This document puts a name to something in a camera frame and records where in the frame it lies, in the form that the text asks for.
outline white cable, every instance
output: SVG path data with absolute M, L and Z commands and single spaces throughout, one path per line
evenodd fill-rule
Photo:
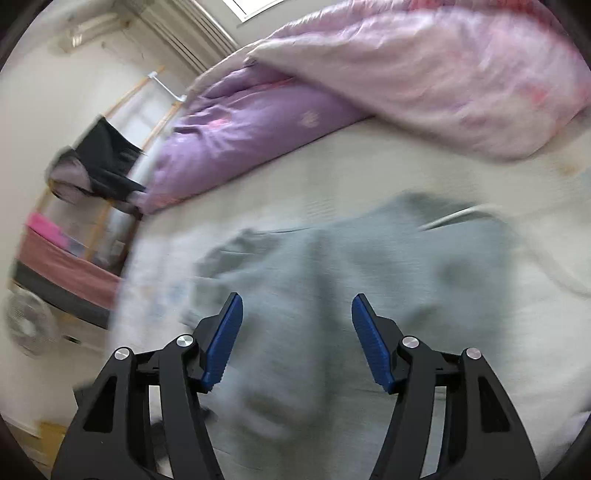
M 499 207 L 494 205 L 474 205 L 473 207 L 465 208 L 459 212 L 425 223 L 424 225 L 421 225 L 419 229 L 422 231 L 431 230 L 473 213 L 485 213 L 506 224 L 511 231 L 522 240 L 534 261 L 540 266 L 550 280 L 575 295 L 591 298 L 591 287 L 567 272 L 563 266 L 560 265 L 539 243 L 536 243 L 531 236 L 519 231 L 515 222 L 502 213 Z

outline metal pivot screw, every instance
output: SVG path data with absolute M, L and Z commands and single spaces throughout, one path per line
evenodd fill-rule
M 416 348 L 418 347 L 418 344 L 420 342 L 418 341 L 417 338 L 415 337 L 404 337 L 402 339 L 402 344 L 406 347 L 406 348 Z
M 472 358 L 472 360 L 478 360 L 482 356 L 482 353 L 478 348 L 470 347 L 466 350 L 466 355 Z
M 193 337 L 190 335 L 181 335 L 177 338 L 177 345 L 178 346 L 189 346 L 193 343 Z
M 129 357 L 129 349 L 128 348 L 119 348 L 115 352 L 115 358 L 117 360 L 125 360 L 127 357 Z

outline purple quilt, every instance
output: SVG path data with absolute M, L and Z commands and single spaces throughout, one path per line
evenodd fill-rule
M 191 101 L 138 206 L 152 213 L 173 205 L 368 116 L 261 64 L 237 70 Z

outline blue gripper pad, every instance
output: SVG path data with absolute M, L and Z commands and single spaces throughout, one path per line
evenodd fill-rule
M 207 363 L 201 380 L 205 390 L 211 391 L 213 386 L 222 380 L 241 324 L 242 298 L 235 295 L 207 349 Z
M 394 387 L 394 377 L 390 371 L 390 352 L 375 326 L 372 315 L 359 295 L 353 299 L 351 315 L 353 317 L 353 326 L 374 380 L 387 393 L 390 393 Z

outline hanging clothes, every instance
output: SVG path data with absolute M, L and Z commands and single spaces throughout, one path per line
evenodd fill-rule
M 58 154 L 47 169 L 47 183 L 54 195 L 69 203 L 88 195 L 126 203 L 132 192 L 145 190 L 127 178 L 142 153 L 100 116 L 77 147 Z

